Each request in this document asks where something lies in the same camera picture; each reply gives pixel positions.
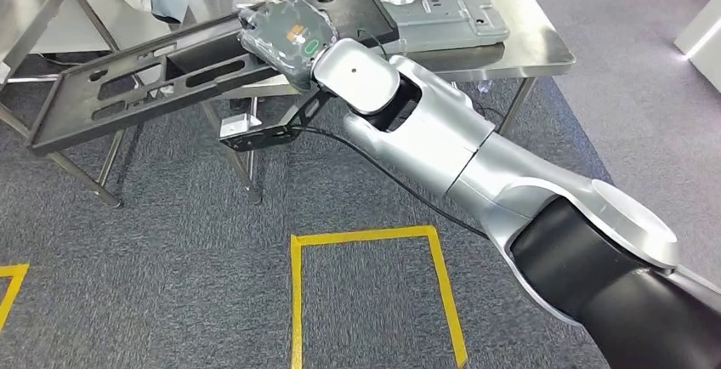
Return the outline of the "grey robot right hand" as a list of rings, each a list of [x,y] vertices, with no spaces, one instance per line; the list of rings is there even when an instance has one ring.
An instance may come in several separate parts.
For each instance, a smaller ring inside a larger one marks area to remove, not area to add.
[[[311,89],[315,62],[339,40],[329,17],[305,0],[269,0],[237,16],[242,47],[300,91]]]

